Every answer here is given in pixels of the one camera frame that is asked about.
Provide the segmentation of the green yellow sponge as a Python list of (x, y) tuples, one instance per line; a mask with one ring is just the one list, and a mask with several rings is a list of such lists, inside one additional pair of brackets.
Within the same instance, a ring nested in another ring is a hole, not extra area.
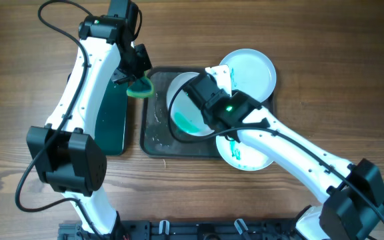
[(154, 96), (155, 88), (150, 79), (144, 76), (131, 84), (126, 93), (129, 97), (144, 99)]

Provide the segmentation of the white plate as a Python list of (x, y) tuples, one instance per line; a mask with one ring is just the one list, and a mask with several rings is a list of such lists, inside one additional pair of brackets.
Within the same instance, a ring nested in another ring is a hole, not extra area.
[(220, 156), (236, 169), (258, 171), (270, 166), (273, 162), (260, 151), (233, 139), (217, 136), (215, 142)]
[[(198, 76), (196, 72), (186, 72), (176, 76), (174, 80), (172, 80), (167, 90), (167, 108), (169, 108), (169, 104), (176, 91), (185, 82), (196, 76)], [(214, 132), (208, 125), (204, 124), (201, 111), (184, 91), (180, 91), (173, 102), (171, 119), (180, 130), (192, 136), (203, 137)]]

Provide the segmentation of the light blue plate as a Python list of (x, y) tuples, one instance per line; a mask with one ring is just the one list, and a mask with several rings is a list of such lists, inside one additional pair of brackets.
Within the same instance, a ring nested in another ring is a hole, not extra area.
[(220, 65), (231, 73), (231, 89), (242, 91), (258, 102), (266, 101), (274, 92), (277, 74), (271, 60), (254, 49), (238, 49), (226, 55)]

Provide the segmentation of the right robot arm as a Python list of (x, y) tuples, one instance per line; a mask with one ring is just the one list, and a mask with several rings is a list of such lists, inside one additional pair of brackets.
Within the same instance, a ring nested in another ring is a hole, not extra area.
[(321, 203), (308, 207), (293, 229), (303, 239), (366, 239), (384, 224), (384, 182), (376, 164), (330, 154), (279, 122), (242, 91), (229, 95), (208, 73), (182, 87), (205, 124), (274, 160)]

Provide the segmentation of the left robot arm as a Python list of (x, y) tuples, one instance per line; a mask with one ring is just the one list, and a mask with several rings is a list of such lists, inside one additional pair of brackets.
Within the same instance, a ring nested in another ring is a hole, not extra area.
[(57, 107), (43, 127), (27, 134), (29, 168), (62, 194), (62, 202), (72, 203), (84, 238), (127, 238), (103, 188), (107, 158), (95, 142), (95, 128), (108, 84), (126, 84), (129, 97), (154, 93), (145, 76), (151, 68), (146, 48), (135, 44), (142, 20), (132, 1), (112, 1), (105, 15), (88, 13), (73, 38), (78, 54)]

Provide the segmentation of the black rectangular water tray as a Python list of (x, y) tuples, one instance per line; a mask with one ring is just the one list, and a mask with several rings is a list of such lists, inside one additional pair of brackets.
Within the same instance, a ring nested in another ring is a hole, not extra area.
[(128, 84), (108, 80), (95, 125), (95, 142), (107, 156), (125, 151)]

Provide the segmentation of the dark grey serving tray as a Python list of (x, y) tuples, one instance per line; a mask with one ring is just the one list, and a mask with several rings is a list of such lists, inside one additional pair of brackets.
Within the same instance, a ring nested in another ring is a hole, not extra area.
[(147, 78), (152, 82), (155, 96), (143, 102), (141, 150), (154, 158), (219, 159), (215, 139), (194, 144), (183, 144), (172, 138), (167, 126), (167, 90), (174, 78), (186, 72), (196, 72), (196, 67), (155, 67)]

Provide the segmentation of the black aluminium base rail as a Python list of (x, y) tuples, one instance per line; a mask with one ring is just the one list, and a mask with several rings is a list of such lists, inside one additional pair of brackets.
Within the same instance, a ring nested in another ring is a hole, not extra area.
[(201, 221), (176, 222), (163, 220), (121, 221), (120, 229), (105, 235), (105, 239), (131, 240), (198, 240), (198, 239), (303, 239), (294, 229), (294, 219), (266, 219), (263, 221)]

